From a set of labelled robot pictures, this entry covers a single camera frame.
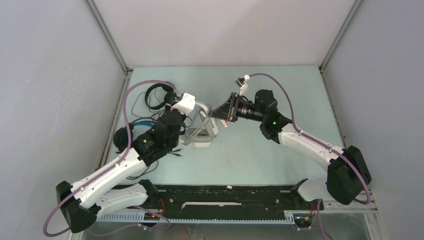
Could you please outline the white headphones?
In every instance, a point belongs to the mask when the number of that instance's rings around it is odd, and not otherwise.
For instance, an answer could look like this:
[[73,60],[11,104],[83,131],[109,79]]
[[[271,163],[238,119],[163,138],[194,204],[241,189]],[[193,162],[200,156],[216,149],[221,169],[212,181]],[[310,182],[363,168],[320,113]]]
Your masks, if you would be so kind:
[[[213,140],[219,134],[219,127],[214,118],[209,117],[212,107],[202,101],[197,101],[198,107],[194,117],[186,129],[184,135],[179,137],[179,142],[184,146],[194,146],[196,148],[206,148],[211,145]],[[200,118],[201,123],[199,126],[194,127],[194,120]]]

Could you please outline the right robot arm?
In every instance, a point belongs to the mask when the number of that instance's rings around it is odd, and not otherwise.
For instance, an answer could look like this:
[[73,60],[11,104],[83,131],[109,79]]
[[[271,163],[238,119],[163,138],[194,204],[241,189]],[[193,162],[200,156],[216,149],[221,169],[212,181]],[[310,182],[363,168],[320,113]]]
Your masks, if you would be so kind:
[[304,179],[295,186],[290,201],[297,209],[329,197],[349,205],[359,202],[358,195],[369,189],[372,178],[361,151],[353,145],[342,148],[325,143],[297,128],[293,120],[278,111],[271,90],[258,90],[253,101],[233,92],[209,116],[232,123],[240,118],[260,122],[259,129],[267,140],[297,150],[326,171],[324,178]]

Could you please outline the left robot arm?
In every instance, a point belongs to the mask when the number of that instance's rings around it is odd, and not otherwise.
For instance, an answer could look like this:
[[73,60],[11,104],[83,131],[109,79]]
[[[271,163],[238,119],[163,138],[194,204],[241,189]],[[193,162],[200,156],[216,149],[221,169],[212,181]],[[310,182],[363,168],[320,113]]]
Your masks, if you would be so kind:
[[60,182],[55,187],[56,196],[68,230],[82,232],[98,218],[127,207],[156,206],[158,191],[150,180],[122,189],[115,186],[130,175],[145,171],[176,148],[185,118],[175,109],[166,110],[151,129],[133,140],[113,161],[79,181]]

